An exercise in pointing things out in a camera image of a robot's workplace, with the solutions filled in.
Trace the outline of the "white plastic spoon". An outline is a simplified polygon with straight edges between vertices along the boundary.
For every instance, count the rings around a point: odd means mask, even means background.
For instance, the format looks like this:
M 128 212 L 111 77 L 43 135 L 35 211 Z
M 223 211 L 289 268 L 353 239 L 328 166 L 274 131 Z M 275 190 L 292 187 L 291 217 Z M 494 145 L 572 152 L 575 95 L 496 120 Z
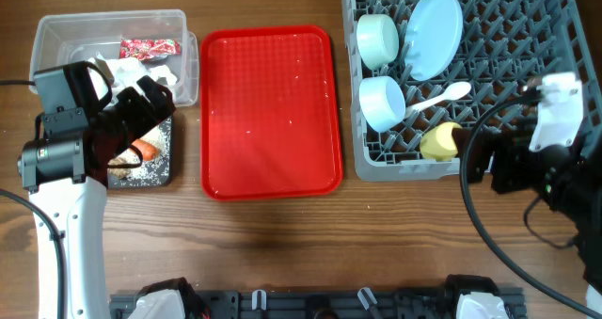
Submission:
M 450 84 L 442 93 L 435 96 L 434 98 L 427 99 L 424 102 L 418 104 L 412 104 L 405 110 L 405 119 L 410 118 L 414 113 L 419 113 L 428 107 L 444 101 L 456 101 L 459 100 L 471 91 L 471 84 L 469 82 L 456 82 Z

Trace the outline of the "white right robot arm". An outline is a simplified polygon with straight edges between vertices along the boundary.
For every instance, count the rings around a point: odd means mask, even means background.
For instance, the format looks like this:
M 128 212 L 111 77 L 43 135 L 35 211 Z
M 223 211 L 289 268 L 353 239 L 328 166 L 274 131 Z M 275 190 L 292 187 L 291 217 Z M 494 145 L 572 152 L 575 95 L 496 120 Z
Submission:
M 576 142 L 565 148 L 550 146 L 532 152 L 524 132 L 491 134 L 486 131 L 454 128 L 451 143 L 460 157 L 460 188 L 467 213 L 488 248 L 517 276 L 541 293 L 590 318 L 601 316 L 601 146 L 588 157 L 580 154 Z M 545 202 L 552 212 L 571 220 L 577 233 L 557 249 L 574 247 L 584 264 L 583 278 L 589 284 L 587 303 L 575 300 L 545 285 L 515 263 L 485 229 L 476 211 L 470 185 L 483 179 L 491 167 L 491 188 L 498 194 L 531 189 L 537 197 L 523 213 L 523 223 L 531 234 L 545 241 L 529 224 L 536 204 Z

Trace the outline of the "orange carrot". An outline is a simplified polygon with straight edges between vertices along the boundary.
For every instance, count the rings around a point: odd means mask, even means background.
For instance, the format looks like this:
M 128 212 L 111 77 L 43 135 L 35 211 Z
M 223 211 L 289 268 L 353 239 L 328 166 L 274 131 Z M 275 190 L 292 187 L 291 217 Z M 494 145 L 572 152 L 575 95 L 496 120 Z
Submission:
M 135 140 L 132 145 L 141 152 L 144 161 L 152 161 L 159 154 L 159 150 L 145 140 Z

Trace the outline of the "yellow plastic cup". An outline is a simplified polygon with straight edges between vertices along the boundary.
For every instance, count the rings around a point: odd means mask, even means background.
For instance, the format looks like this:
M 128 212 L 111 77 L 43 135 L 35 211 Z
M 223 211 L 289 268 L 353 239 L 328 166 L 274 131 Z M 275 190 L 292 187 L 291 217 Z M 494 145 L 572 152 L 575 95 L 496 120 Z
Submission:
M 452 131 L 462 129 L 455 122 L 444 122 L 423 135 L 420 141 L 420 154 L 425 159 L 437 162 L 450 161 L 458 154 Z

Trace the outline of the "light blue plate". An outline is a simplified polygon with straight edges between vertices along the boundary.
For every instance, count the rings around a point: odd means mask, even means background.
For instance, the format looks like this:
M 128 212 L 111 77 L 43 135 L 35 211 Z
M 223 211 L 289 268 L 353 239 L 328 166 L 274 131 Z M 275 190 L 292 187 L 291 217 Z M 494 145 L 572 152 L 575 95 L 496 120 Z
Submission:
M 404 57 L 410 76 L 427 81 L 440 75 L 455 57 L 463 34 L 463 12 L 458 0 L 419 0 L 407 26 Z

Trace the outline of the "light blue small bowl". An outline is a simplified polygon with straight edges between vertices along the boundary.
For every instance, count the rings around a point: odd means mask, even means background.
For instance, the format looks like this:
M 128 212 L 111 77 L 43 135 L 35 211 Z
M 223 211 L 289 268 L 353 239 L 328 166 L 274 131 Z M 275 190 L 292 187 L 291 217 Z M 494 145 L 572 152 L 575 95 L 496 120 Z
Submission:
M 365 78 L 358 91 L 362 114 L 375 132 L 384 133 L 404 120 L 404 94 L 392 77 Z

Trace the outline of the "brown mushroom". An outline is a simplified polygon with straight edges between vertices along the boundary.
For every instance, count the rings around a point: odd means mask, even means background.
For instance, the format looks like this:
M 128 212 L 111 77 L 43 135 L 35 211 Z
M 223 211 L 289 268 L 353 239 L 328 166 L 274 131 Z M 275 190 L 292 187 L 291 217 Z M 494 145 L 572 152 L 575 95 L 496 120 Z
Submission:
M 119 180 L 126 179 L 133 168 L 138 166 L 139 162 L 128 162 L 122 157 L 112 159 L 108 164 L 108 173 L 115 176 Z

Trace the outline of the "green bowl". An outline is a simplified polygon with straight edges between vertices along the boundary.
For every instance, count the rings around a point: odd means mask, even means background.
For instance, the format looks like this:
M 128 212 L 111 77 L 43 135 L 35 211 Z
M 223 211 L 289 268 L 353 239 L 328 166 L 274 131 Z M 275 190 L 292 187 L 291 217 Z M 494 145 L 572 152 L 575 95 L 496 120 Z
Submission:
M 388 15 L 366 14 L 357 22 L 356 43 L 366 67 L 377 70 L 396 59 L 400 38 L 395 23 Z

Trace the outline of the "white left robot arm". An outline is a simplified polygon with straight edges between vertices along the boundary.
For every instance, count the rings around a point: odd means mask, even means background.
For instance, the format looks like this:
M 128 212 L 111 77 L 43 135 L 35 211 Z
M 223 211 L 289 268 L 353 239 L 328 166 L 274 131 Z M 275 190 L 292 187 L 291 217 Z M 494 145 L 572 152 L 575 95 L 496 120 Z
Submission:
M 33 84 L 43 111 L 18 170 L 37 221 L 39 316 L 107 318 L 110 162 L 173 115 L 172 94 L 147 75 L 113 94 L 109 72 L 87 61 L 37 71 Z

